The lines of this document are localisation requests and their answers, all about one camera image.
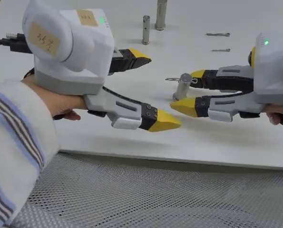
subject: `metal cylinder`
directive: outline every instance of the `metal cylinder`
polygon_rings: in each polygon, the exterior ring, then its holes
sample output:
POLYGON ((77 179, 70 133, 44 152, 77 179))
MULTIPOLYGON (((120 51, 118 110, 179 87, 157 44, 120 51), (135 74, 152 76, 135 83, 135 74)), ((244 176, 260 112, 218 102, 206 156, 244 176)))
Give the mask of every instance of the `metal cylinder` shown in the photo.
POLYGON ((155 29, 158 31, 165 30, 166 28, 166 5, 167 0, 157 0, 155 29))
POLYGON ((143 33, 142 33, 142 43, 148 45, 150 43, 150 16, 143 16, 143 33))
POLYGON ((173 100, 179 101, 187 97, 187 92, 192 82, 192 76, 190 74, 184 73, 180 76, 176 92, 173 94, 173 100))

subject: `perforated metal sheet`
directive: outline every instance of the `perforated metal sheet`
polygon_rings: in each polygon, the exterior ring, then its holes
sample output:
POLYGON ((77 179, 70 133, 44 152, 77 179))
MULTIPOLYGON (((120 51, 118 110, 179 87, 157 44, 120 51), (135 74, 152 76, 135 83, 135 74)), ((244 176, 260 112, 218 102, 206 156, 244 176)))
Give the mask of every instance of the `perforated metal sheet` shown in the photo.
POLYGON ((13 228, 283 228, 283 172, 58 154, 13 228))

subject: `paper label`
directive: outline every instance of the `paper label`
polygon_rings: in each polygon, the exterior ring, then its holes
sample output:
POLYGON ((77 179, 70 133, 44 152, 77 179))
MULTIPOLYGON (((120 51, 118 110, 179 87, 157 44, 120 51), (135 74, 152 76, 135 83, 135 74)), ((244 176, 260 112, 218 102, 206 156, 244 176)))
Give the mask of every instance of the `paper label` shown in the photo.
POLYGON ((41 50, 55 57, 60 45, 60 40, 37 23, 33 22, 29 31, 28 40, 41 50))
POLYGON ((77 10, 78 17, 82 25, 97 27, 98 24, 92 11, 79 9, 77 10))

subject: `white tabletop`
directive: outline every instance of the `white tabletop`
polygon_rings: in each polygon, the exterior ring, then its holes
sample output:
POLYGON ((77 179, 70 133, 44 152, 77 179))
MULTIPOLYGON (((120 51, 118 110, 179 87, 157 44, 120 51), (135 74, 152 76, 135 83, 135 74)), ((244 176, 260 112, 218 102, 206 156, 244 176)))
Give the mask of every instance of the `white tabletop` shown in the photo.
MULTIPOLYGON (((28 0, 2 0, 0 38, 21 32, 28 0)), ((199 69, 247 65, 256 36, 263 30, 283 30, 283 0, 170 0, 165 31, 150 32, 141 44, 142 17, 156 19, 155 0, 49 0, 57 9, 102 8, 118 48, 135 48, 152 58, 136 70, 110 76, 106 86, 125 96, 164 109, 182 121, 176 130, 150 133, 113 129, 107 118, 79 112, 81 121, 56 121, 62 149, 69 152, 139 157, 169 161, 219 163, 283 168, 283 126, 272 126, 265 115, 234 118, 232 123, 193 119, 169 107, 178 77, 199 69), (231 32, 229 38, 206 37, 207 32, 231 32), (230 53, 212 53, 231 48, 230 53)), ((0 47, 0 82, 21 79, 33 67, 32 56, 0 47)), ((190 89, 189 96, 213 92, 190 89)))

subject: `person's arm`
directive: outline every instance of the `person's arm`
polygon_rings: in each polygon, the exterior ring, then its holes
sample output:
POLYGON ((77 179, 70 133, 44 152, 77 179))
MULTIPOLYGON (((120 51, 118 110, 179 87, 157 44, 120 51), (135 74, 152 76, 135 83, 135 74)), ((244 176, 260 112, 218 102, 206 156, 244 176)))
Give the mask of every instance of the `person's arm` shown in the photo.
POLYGON ((1 84, 0 227, 9 226, 19 213, 58 149, 51 112, 43 99, 22 82, 1 84))

